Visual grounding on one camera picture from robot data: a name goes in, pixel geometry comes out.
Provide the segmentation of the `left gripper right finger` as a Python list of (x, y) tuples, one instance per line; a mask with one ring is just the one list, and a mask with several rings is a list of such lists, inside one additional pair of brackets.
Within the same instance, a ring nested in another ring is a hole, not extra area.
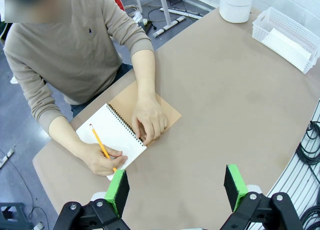
[(303, 225), (287, 193), (279, 192), (270, 198), (250, 192), (237, 165), (226, 165), (224, 188), (232, 214), (222, 230), (247, 230), (260, 223), (265, 230), (302, 230)]

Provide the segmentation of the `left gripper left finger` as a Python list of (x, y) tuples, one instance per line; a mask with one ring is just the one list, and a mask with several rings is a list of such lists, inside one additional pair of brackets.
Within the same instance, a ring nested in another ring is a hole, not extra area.
[(56, 221), (55, 230), (128, 230), (122, 219), (130, 186), (126, 170), (117, 170), (103, 198), (82, 206), (67, 202)]

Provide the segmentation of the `person's right hand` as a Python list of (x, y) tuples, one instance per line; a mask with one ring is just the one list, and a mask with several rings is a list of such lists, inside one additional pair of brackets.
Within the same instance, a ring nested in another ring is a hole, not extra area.
[(128, 157), (122, 151), (114, 150), (106, 145), (103, 145), (103, 147), (104, 150), (99, 144), (84, 143), (81, 145), (80, 158), (93, 173), (100, 176), (109, 176), (121, 167)]

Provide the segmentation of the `person's left hand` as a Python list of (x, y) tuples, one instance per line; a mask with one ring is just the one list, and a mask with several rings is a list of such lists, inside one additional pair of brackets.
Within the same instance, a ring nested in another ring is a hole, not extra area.
[(155, 98), (136, 102), (132, 118), (132, 128), (137, 138), (146, 146), (157, 139), (168, 125), (168, 119)]

